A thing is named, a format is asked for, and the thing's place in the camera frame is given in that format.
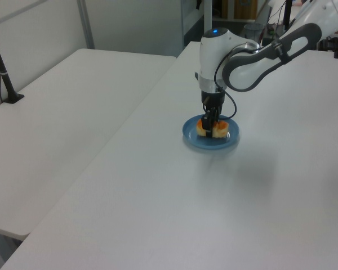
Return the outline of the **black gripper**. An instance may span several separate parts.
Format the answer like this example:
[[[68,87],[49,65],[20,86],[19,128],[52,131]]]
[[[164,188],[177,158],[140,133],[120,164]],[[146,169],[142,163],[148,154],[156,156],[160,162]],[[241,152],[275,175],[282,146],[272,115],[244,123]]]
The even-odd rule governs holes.
[[[205,136],[212,138],[214,123],[220,121],[220,115],[225,101],[224,92],[207,93],[201,91],[201,101],[205,114],[201,117]]]

